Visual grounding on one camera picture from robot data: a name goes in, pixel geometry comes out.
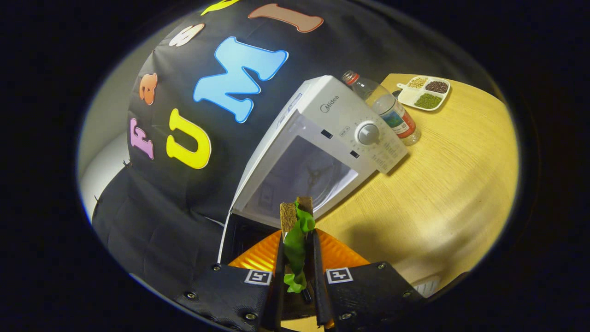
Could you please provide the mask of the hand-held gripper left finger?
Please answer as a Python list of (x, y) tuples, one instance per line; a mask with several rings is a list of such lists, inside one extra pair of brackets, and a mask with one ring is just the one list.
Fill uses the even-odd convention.
[(284, 298), (281, 232), (267, 239), (272, 267), (214, 263), (175, 296), (175, 303), (218, 332), (279, 332)]

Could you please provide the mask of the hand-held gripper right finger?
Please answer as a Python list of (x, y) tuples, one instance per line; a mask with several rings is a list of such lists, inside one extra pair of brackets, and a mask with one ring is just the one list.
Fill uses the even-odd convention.
[(391, 332), (426, 305), (388, 262), (367, 262), (320, 229), (313, 231), (316, 319), (327, 332)]

